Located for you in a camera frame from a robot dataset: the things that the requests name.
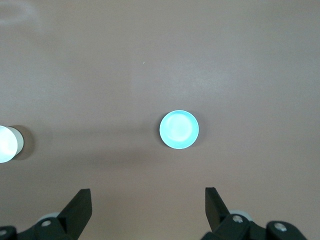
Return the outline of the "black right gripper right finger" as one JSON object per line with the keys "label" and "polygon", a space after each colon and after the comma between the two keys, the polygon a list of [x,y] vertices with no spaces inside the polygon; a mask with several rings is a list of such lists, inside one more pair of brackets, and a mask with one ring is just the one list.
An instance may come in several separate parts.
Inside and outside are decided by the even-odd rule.
{"label": "black right gripper right finger", "polygon": [[230,213],[214,187],[205,189],[205,214],[211,228],[205,240],[305,240],[302,232],[285,221],[257,225],[242,213]]}

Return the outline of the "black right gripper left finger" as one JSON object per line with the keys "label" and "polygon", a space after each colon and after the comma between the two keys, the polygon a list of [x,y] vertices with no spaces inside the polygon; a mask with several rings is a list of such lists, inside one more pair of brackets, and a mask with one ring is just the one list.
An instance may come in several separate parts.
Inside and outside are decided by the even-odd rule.
{"label": "black right gripper left finger", "polygon": [[92,216],[90,189],[81,189],[56,216],[46,217],[29,229],[17,232],[12,225],[0,227],[2,240],[77,240]]}

